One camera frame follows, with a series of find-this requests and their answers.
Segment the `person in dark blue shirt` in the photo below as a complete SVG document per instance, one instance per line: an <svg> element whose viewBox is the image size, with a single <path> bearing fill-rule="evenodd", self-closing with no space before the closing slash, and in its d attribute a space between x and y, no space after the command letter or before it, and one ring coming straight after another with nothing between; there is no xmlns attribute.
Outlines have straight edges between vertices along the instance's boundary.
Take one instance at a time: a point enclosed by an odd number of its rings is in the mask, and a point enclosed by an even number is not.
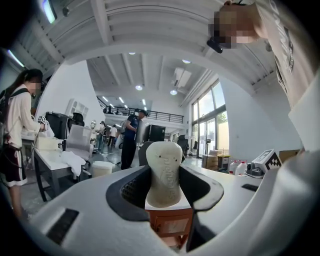
<svg viewBox="0 0 320 256"><path fill-rule="evenodd" d="M134 160L136 153L136 132L139 124L139 120L147 116L145 110L140 110L138 116L132 114L125 121L125 131L123 138L122 154L121 154L121 170L130 168L132 161Z"/></svg>

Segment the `backpack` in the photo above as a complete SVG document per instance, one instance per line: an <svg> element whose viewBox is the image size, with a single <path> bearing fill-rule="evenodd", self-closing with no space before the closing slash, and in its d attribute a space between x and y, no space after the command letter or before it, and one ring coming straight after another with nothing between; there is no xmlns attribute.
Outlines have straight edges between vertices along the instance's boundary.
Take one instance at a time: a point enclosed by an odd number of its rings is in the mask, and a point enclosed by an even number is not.
<svg viewBox="0 0 320 256"><path fill-rule="evenodd" d="M0 94L0 150L3 149L4 140L7 138L8 134L5 134L6 120L9 110L9 99L15 97L19 94L28 93L27 88L21 88L16 92L10 94L6 89Z"/></svg>

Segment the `balcony railing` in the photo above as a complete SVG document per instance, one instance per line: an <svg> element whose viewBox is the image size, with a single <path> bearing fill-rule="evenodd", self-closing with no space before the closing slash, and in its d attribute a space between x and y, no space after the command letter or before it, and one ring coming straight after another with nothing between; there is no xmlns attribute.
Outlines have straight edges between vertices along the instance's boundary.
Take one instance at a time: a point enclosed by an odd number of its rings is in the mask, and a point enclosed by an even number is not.
<svg viewBox="0 0 320 256"><path fill-rule="evenodd" d="M115 115L122 115L122 116L130 116L135 113L137 108L125 108L122 106L115 106L111 107L111 113L109 113L109 106L103 103L99 98L97 98L103 112L105 114L115 114ZM173 123L184 123L184 116L178 114L170 114L170 113L163 113L163 112L156 112L156 111L147 111L149 119L155 119L159 121L166 121L166 122L173 122Z"/></svg>

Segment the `white bottle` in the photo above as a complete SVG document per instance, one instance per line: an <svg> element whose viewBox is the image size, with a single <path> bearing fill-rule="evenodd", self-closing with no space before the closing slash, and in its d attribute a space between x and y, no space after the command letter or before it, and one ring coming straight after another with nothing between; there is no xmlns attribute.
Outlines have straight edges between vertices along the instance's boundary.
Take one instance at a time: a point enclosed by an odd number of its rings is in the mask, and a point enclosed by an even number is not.
<svg viewBox="0 0 320 256"><path fill-rule="evenodd" d="M179 167L182 149L174 142L158 141L146 150L146 160L151 168L151 187L146 196L149 205L165 208L181 199Z"/></svg>
<svg viewBox="0 0 320 256"><path fill-rule="evenodd" d="M240 174L245 174L247 170L247 165L245 161L242 161L239 166L235 169L235 174L234 175L240 175Z"/></svg>
<svg viewBox="0 0 320 256"><path fill-rule="evenodd" d="M229 167L229 174L231 175L235 175L235 172L236 172L236 169L238 167L238 161L237 160L234 160L233 163L230 164L230 167Z"/></svg>

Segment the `sleeve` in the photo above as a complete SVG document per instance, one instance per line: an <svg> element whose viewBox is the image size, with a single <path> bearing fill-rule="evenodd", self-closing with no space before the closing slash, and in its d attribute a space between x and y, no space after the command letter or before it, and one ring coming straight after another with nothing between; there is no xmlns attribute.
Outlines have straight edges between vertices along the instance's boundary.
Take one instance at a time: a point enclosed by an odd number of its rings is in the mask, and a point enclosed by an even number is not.
<svg viewBox="0 0 320 256"><path fill-rule="evenodd" d="M132 115L129 115L127 121L130 121L130 124L131 124L133 119L134 119L134 115L132 114Z"/></svg>
<svg viewBox="0 0 320 256"><path fill-rule="evenodd" d="M41 124L35 122L31 119L31 97L29 93L21 94L21 121L22 125L29 131L38 132L40 130Z"/></svg>

